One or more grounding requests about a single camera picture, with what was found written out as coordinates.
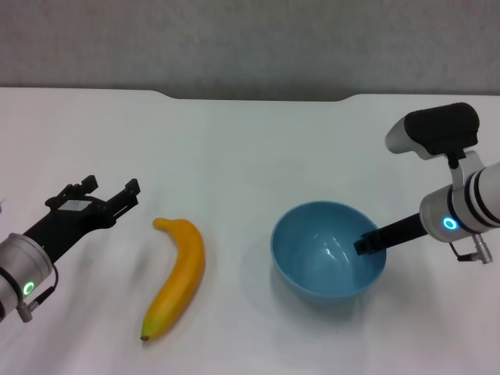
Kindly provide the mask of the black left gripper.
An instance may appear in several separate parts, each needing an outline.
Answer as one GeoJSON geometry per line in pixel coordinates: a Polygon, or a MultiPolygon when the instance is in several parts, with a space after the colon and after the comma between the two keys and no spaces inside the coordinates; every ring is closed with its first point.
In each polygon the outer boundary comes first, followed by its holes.
{"type": "MultiPolygon", "coordinates": [[[[85,196],[98,188],[95,175],[85,177],[79,184],[69,184],[64,196],[85,196]]],[[[140,187],[137,179],[131,179],[125,188],[106,203],[100,199],[86,197],[87,205],[82,210],[62,209],[66,198],[51,197],[45,205],[49,212],[30,227],[23,235],[38,244],[55,263],[82,237],[93,230],[109,228],[125,213],[138,204],[140,187]]]]}

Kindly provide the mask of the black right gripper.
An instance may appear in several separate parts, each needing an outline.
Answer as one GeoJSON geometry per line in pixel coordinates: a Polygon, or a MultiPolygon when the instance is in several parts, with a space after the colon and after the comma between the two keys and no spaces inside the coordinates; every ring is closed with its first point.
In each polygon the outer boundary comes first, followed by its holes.
{"type": "Polygon", "coordinates": [[[381,229],[363,234],[354,242],[356,254],[370,255],[381,252],[386,248],[423,237],[427,231],[423,227],[419,213],[416,213],[384,227],[384,240],[382,234],[381,229]]]}

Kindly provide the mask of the yellow banana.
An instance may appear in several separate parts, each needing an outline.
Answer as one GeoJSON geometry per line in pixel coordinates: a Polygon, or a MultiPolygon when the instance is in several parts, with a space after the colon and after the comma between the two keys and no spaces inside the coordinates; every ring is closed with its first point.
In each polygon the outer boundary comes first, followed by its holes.
{"type": "Polygon", "coordinates": [[[145,314],[141,327],[143,342],[162,337],[177,323],[191,304],[205,272],[204,242],[192,222],[156,218],[152,225],[173,239],[177,246],[177,258],[145,314]]]}

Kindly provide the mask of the blue bowl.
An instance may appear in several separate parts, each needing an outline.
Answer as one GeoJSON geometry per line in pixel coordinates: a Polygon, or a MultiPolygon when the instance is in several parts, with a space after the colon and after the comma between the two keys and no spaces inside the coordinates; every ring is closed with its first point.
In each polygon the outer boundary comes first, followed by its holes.
{"type": "Polygon", "coordinates": [[[299,298],[333,305],[359,297],[380,278],[385,251],[358,255],[354,243],[377,225],[351,206],[307,202],[288,210],[270,238],[273,264],[299,298]]]}

